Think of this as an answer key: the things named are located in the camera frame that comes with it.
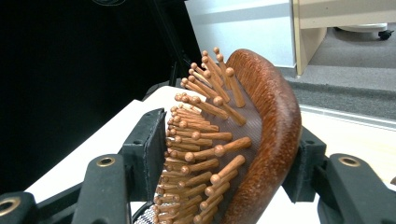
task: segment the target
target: gray floor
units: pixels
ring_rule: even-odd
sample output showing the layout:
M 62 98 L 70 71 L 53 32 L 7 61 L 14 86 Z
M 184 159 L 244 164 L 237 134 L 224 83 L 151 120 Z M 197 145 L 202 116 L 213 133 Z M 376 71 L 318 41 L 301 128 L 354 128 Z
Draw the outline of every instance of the gray floor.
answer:
M 396 33 L 381 41 L 377 33 L 328 28 L 302 76 L 279 69 L 300 104 L 396 120 Z

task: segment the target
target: white panel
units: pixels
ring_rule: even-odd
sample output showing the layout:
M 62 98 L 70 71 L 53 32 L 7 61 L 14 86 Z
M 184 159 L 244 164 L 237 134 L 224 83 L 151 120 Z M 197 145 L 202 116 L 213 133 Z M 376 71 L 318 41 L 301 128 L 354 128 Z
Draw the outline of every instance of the white panel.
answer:
M 185 3 L 201 51 L 219 47 L 229 57 L 236 49 L 251 49 L 275 66 L 294 67 L 290 0 Z

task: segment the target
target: gray carpet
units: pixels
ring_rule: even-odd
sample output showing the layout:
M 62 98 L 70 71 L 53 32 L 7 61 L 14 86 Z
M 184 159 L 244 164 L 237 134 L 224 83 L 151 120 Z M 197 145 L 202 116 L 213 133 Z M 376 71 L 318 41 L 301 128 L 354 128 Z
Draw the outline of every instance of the gray carpet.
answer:
M 328 28 L 302 76 L 279 69 L 300 104 L 396 120 L 396 33 L 382 41 L 377 33 Z

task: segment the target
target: white table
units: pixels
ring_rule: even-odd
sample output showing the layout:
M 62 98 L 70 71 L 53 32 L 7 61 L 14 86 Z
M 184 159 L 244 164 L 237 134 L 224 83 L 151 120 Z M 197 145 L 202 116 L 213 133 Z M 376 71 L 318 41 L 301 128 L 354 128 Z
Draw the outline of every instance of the white table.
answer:
M 133 100 L 81 146 L 38 179 L 26 191 L 40 203 L 83 181 L 88 163 L 97 156 L 117 153 L 140 118 L 160 107 L 169 111 L 180 89 L 162 87 L 145 102 Z M 336 152 L 355 155 L 369 162 L 378 175 L 389 182 L 396 175 L 396 132 L 350 123 L 312 113 L 302 113 L 303 125 L 328 145 L 327 155 Z M 280 188 L 259 223 L 319 223 L 318 197 L 314 203 L 290 202 Z M 133 213 L 142 203 L 131 203 Z

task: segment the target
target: brush bristles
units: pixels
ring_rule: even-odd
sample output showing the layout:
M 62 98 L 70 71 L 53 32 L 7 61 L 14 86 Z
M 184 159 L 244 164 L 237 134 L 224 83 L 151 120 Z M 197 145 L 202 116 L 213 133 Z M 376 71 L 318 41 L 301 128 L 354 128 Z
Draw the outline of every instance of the brush bristles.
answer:
M 232 133 L 222 133 L 220 127 L 201 115 L 212 114 L 223 120 L 231 117 L 239 126 L 246 123 L 245 118 L 228 105 L 230 98 L 223 87 L 235 88 L 234 80 L 230 81 L 234 77 L 226 73 L 228 68 L 219 49 L 214 48 L 214 52 L 219 67 L 204 51 L 205 67 L 193 63 L 189 71 L 191 76 L 182 79 L 182 86 L 212 101 L 216 99 L 215 104 L 185 92 L 175 96 L 180 104 L 171 108 L 172 118 L 168 120 L 168 151 L 154 199 L 154 223 L 210 223 L 219 210 L 223 194 L 230 188 L 230 181 L 245 162 L 245 158 L 238 155 L 229 164 L 219 167 L 219 160 L 229 152 L 251 145 L 249 137 L 233 140 Z M 213 141 L 225 144 L 214 146 Z

